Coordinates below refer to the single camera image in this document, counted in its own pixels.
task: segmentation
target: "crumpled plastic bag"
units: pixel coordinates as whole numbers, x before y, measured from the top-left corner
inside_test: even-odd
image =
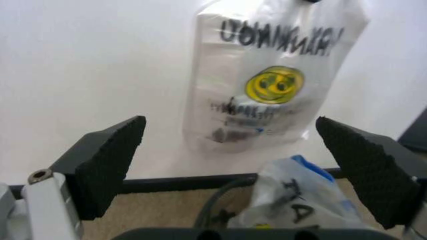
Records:
[[[268,163],[258,173],[248,208],[227,227],[372,229],[335,179],[301,155]]]
[[[184,133],[241,152],[302,137],[368,23],[361,0],[219,0],[196,18]]]

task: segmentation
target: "white wall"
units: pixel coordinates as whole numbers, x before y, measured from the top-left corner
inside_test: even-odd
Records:
[[[192,19],[204,2],[0,0],[0,182],[22,184],[84,133],[134,115],[148,124],[128,178],[256,172],[297,153],[336,167],[315,130],[265,151],[187,151]],[[427,2],[369,5],[372,21],[319,114],[397,138],[427,104]]]

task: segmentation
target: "floor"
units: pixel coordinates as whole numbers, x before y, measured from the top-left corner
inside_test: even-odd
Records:
[[[402,226],[383,230],[359,201],[350,182],[347,179],[339,179],[337,182],[354,203],[364,222],[400,238]],[[201,189],[118,195],[102,218],[83,222],[83,239],[108,240],[134,228],[191,228],[202,206],[216,191],[217,189]]]

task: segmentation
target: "yellow smiley face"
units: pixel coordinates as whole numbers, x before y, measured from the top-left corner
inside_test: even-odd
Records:
[[[247,81],[246,94],[263,104],[283,104],[300,91],[303,83],[304,76],[299,70],[272,66]]]

